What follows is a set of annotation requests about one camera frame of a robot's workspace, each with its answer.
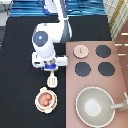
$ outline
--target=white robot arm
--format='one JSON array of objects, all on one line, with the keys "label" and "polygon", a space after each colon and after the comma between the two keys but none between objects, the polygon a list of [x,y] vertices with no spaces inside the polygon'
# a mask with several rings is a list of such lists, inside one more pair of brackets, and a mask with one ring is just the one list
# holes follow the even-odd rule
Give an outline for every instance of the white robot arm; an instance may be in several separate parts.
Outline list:
[{"label": "white robot arm", "polygon": [[38,24],[32,36],[35,52],[32,53],[32,65],[35,68],[43,68],[45,71],[58,70],[58,66],[66,66],[68,57],[56,57],[53,43],[66,43],[72,37],[72,31],[68,22],[64,0],[54,0],[59,23]]}]

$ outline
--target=cup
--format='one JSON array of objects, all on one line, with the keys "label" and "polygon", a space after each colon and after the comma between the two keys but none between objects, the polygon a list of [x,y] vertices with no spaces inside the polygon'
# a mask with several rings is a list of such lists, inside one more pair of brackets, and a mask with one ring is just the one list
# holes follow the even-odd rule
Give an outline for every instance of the cup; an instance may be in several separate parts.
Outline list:
[{"label": "cup", "polygon": [[[49,105],[48,106],[43,105],[43,102],[46,98],[45,97],[46,94],[50,94],[52,96],[52,99],[49,100]],[[40,89],[40,92],[36,96],[35,105],[36,105],[36,107],[39,111],[48,114],[48,113],[51,113],[55,109],[55,107],[57,105],[57,101],[58,101],[57,100],[57,95],[53,91],[47,90],[46,87],[43,87],[43,88]]]}]

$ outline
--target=black circle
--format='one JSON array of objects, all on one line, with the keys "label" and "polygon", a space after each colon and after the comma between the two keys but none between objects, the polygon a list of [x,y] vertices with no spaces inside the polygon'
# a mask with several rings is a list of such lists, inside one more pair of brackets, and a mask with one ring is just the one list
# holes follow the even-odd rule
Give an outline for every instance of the black circle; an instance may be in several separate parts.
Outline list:
[{"label": "black circle", "polygon": [[75,66],[75,72],[79,76],[82,76],[82,77],[87,76],[89,75],[90,71],[91,71],[91,68],[89,64],[86,62],[79,62]]},{"label": "black circle", "polygon": [[114,66],[109,62],[102,62],[98,66],[100,74],[103,76],[112,76],[115,73]]},{"label": "black circle", "polygon": [[96,54],[102,58],[106,58],[111,55],[111,49],[106,45],[99,45],[96,48]]}]

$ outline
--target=white bowl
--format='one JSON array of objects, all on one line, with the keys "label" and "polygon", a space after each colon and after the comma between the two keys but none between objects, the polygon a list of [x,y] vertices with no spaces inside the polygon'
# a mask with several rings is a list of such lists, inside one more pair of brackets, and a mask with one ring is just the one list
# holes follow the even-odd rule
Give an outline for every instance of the white bowl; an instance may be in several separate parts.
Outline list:
[{"label": "white bowl", "polygon": [[[44,95],[47,93],[51,94],[52,100],[49,101],[50,104],[46,107],[43,105],[43,101],[44,101]],[[44,87],[40,89],[40,92],[36,96],[35,105],[39,111],[45,113],[51,113],[52,110],[55,109],[57,105],[57,96],[53,91],[47,90],[47,88]]]},{"label": "white bowl", "polygon": [[79,118],[91,127],[105,127],[113,120],[115,110],[112,97],[99,87],[87,87],[76,98]]}]

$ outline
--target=mug handle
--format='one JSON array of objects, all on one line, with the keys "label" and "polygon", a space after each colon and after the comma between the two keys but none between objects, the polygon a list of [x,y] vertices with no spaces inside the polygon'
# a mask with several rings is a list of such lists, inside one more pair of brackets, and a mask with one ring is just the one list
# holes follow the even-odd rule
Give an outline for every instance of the mug handle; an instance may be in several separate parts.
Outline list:
[{"label": "mug handle", "polygon": [[46,91],[46,90],[47,90],[47,88],[43,87],[43,88],[40,89],[40,92],[43,92],[43,91]]},{"label": "mug handle", "polygon": [[46,114],[48,114],[48,113],[52,112],[52,108],[49,108],[49,109],[47,109],[47,110],[44,110],[44,112],[45,112]]}]

